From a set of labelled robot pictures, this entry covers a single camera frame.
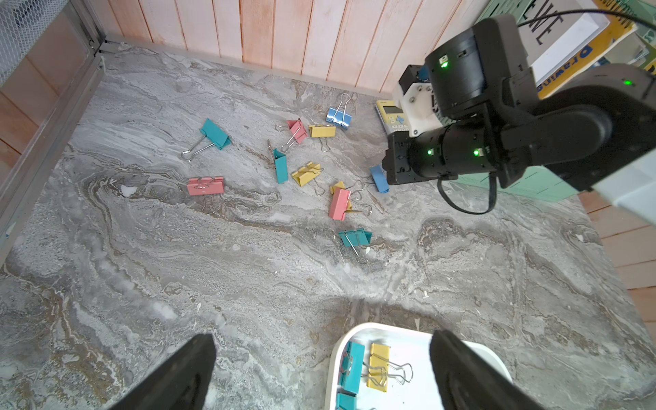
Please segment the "teal binder clip small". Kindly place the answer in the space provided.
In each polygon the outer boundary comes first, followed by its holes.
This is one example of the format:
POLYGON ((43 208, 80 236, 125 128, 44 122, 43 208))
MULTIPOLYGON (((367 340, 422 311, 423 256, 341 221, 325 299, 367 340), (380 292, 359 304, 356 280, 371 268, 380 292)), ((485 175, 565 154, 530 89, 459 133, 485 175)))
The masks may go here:
POLYGON ((336 410, 357 410, 357 397, 351 394, 338 393, 336 410))

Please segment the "pink binder clip low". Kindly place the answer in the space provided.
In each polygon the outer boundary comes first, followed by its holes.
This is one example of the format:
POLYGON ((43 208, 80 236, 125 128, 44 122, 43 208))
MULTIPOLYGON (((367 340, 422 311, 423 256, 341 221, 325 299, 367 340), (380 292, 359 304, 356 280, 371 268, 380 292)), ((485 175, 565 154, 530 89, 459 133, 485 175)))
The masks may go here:
POLYGON ((378 343, 371 345, 368 362, 363 366, 366 373, 362 377, 367 381, 367 387, 384 393, 388 391, 391 381, 403 385, 411 383, 414 377, 410 363, 392 362, 391 348, 378 343))

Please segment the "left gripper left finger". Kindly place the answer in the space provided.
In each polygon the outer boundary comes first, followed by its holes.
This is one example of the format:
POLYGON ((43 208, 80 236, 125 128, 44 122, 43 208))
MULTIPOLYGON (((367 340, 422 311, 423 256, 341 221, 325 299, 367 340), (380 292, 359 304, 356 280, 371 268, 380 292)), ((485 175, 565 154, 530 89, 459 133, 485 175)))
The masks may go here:
POLYGON ((114 409, 201 409, 216 360, 213 336, 196 334, 114 409))

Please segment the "teal binder clip lowest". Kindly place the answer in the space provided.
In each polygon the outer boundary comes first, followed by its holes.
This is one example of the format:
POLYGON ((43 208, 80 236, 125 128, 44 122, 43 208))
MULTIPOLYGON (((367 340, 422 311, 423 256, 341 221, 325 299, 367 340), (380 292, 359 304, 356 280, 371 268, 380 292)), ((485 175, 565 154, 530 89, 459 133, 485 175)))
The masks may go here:
POLYGON ((360 390, 365 346, 348 342, 340 364, 339 386, 346 392, 357 395, 360 390))

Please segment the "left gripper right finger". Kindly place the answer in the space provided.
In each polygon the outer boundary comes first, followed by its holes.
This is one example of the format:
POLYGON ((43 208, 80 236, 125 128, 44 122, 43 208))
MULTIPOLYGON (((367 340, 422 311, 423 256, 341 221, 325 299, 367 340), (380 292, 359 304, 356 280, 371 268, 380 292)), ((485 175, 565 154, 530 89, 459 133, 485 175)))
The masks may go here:
POLYGON ((445 409, 540 409, 454 333, 438 330, 430 341, 430 363, 445 409))

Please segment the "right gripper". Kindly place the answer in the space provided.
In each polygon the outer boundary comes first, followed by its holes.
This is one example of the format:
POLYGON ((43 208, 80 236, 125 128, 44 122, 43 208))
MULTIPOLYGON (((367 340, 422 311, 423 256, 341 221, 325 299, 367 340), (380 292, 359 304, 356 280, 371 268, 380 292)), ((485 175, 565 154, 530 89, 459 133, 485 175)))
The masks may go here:
POLYGON ((414 138, 410 132, 391 133, 382 161, 391 186, 430 180, 451 180, 445 165, 442 145, 446 130, 433 130, 414 138))

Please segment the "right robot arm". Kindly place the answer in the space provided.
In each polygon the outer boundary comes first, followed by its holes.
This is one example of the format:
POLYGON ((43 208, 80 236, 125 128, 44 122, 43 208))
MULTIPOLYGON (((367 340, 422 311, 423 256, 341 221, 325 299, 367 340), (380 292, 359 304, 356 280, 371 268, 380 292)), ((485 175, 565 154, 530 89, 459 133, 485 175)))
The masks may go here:
POLYGON ((499 188, 546 167, 654 222, 654 75, 610 64, 541 98, 519 29, 510 15, 484 19, 407 67, 395 100, 408 129, 389 135, 388 183, 485 173, 495 208, 499 188))

